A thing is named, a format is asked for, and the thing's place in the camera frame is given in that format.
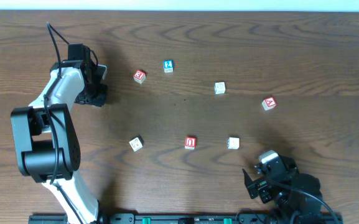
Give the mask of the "blue number 2 block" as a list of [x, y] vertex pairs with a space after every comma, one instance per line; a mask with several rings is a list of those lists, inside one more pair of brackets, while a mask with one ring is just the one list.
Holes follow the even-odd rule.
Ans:
[[170, 73], [174, 71], [174, 63], [173, 60], [165, 60], [163, 61], [163, 67], [165, 73]]

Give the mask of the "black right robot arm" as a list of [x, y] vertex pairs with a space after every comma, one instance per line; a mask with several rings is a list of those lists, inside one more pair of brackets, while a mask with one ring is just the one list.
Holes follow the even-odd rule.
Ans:
[[262, 175], [256, 180], [243, 171], [249, 196], [259, 197], [263, 203], [273, 201], [277, 206], [263, 223], [325, 223], [321, 214], [320, 181], [301, 174], [294, 159], [277, 156], [255, 168]]

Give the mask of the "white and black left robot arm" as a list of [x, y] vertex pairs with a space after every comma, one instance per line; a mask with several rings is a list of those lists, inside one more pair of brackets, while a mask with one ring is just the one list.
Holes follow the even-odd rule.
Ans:
[[65, 210], [63, 223], [109, 223], [78, 170], [81, 152], [70, 110], [84, 89], [83, 61], [55, 64], [37, 99], [13, 109], [17, 166], [53, 193]]

